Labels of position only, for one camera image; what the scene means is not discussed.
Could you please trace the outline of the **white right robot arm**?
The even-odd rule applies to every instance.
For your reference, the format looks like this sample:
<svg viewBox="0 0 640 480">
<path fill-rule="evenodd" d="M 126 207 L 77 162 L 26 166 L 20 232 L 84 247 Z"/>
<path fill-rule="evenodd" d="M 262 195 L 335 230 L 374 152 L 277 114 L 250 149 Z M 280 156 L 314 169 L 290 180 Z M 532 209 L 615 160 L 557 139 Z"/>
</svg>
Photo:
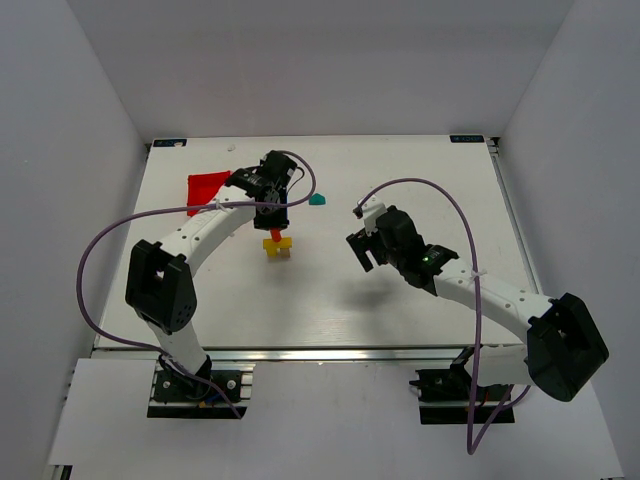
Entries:
<svg viewBox="0 0 640 480">
<path fill-rule="evenodd" d="M 569 402 L 607 361 L 608 348 L 579 297 L 554 299 L 476 273 L 456 252 L 425 243 L 409 215 L 394 206 L 368 201 L 355 215 L 364 226 L 347 242 L 364 270 L 390 265 L 412 287 L 479 309 L 518 338 L 511 346 L 467 348 L 451 364 L 463 379 L 480 387 L 536 386 Z"/>
</svg>

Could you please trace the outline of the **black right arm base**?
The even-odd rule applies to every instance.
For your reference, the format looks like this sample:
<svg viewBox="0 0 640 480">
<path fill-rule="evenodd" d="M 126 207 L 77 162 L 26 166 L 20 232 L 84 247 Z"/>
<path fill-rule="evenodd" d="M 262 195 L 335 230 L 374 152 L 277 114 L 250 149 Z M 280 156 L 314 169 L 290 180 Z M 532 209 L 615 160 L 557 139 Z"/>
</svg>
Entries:
<svg viewBox="0 0 640 480">
<path fill-rule="evenodd" d="M 473 347 L 454 351 L 454 357 L 429 358 L 415 364 L 410 390 L 417 394 L 422 425 L 464 425 L 468 420 L 471 395 L 471 374 L 464 367 L 471 366 Z M 507 385 L 480 386 L 476 389 L 474 424 L 484 424 L 507 392 Z M 494 424 L 514 424 L 513 407 L 503 407 Z"/>
</svg>

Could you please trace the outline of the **red plastic bin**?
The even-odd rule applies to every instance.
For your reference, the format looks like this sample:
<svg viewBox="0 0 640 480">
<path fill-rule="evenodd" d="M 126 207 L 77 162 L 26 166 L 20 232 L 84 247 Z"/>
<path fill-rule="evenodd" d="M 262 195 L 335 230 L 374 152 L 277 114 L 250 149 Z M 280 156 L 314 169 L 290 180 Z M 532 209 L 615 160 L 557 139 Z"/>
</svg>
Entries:
<svg viewBox="0 0 640 480">
<path fill-rule="evenodd" d="M 231 174 L 232 172 L 227 170 L 189 175 L 187 178 L 187 206 L 190 207 L 190 210 L 187 211 L 187 216 L 193 217 L 199 212 L 198 209 L 193 209 L 193 206 L 209 203 Z"/>
</svg>

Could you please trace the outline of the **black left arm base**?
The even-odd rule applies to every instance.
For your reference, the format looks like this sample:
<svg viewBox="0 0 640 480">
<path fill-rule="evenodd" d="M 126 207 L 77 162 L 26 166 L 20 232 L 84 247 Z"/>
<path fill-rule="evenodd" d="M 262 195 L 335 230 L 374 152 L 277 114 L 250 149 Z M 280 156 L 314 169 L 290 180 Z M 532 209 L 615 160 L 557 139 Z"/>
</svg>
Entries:
<svg viewBox="0 0 640 480">
<path fill-rule="evenodd" d="M 250 365 L 216 364 L 210 381 L 234 405 L 237 414 L 213 387 L 182 379 L 156 362 L 149 394 L 147 417 L 151 419 L 239 420 L 248 408 L 253 384 Z"/>
</svg>

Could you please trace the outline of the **yellow long block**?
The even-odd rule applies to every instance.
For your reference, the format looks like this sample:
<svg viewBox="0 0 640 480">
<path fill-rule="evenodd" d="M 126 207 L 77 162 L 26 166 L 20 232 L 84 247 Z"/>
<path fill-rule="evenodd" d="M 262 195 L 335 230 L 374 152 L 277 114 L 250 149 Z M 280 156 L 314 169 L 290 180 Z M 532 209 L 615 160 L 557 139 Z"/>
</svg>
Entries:
<svg viewBox="0 0 640 480">
<path fill-rule="evenodd" d="M 263 240 L 263 249 L 280 249 L 288 248 L 291 249 L 293 246 L 293 240 L 291 237 L 282 237 L 282 240 L 279 243 L 273 242 L 271 238 L 265 238 Z"/>
</svg>

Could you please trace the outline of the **teal house-shaped block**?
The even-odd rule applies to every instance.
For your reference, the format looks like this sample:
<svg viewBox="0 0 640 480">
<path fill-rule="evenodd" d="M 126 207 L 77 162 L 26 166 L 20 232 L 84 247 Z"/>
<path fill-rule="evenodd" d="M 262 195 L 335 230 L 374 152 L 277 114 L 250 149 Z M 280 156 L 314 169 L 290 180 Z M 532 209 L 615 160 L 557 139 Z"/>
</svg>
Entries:
<svg viewBox="0 0 640 480">
<path fill-rule="evenodd" d="M 326 204 L 326 198 L 325 198 L 325 196 L 324 196 L 324 195 L 322 195 L 322 194 L 314 193 L 314 194 L 310 197 L 310 199 L 309 199 L 308 203 L 309 203 L 311 206 L 323 206 L 323 205 L 325 205 L 325 204 Z"/>
</svg>

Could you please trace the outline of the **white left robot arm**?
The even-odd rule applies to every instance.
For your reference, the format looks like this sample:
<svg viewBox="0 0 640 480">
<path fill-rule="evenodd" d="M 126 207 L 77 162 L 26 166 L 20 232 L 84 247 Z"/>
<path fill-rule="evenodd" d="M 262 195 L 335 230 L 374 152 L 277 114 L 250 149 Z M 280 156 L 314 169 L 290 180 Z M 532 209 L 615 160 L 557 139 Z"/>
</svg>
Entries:
<svg viewBox="0 0 640 480">
<path fill-rule="evenodd" d="M 137 242 L 130 255 L 125 301 L 155 334 L 168 368 L 188 387 L 210 379 L 211 360 L 191 324 L 197 308 L 194 277 L 236 230 L 251 223 L 281 242 L 289 226 L 288 186 L 297 163 L 282 151 L 259 164 L 227 172 L 224 182 L 190 209 L 188 220 L 159 241 Z"/>
</svg>

